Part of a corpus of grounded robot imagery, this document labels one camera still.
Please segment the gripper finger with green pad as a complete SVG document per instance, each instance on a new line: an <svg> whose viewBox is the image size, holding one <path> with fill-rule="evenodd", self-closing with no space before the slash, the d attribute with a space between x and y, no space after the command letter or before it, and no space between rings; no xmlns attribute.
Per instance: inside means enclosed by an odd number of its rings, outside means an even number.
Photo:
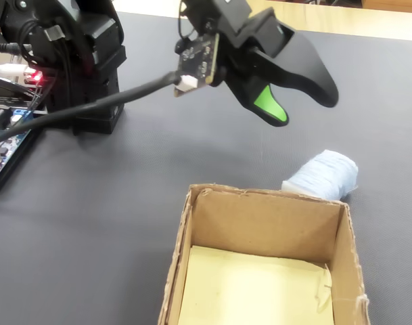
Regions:
<svg viewBox="0 0 412 325"><path fill-rule="evenodd" d="M225 82L238 102L247 110L274 127L289 123L287 112L275 99L270 83L256 77L243 77L228 72Z"/></svg>

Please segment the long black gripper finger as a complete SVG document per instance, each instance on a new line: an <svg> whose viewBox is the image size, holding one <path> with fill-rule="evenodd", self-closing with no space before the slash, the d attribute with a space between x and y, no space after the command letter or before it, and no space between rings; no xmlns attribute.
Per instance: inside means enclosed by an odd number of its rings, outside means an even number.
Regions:
<svg viewBox="0 0 412 325"><path fill-rule="evenodd" d="M295 32L274 58L255 49L254 70L261 79L302 91L322 106L333 108L338 103L334 80L313 44L301 32Z"/></svg>

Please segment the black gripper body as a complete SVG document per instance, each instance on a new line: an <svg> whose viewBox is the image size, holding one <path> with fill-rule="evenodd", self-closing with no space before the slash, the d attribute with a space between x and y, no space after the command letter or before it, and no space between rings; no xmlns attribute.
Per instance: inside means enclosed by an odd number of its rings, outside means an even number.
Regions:
<svg viewBox="0 0 412 325"><path fill-rule="evenodd" d="M180 16L197 34L180 36L182 87L216 86L228 72L258 77L254 50L274 58L296 32L277 19L273 8L251 12L247 1L180 2Z"/></svg>

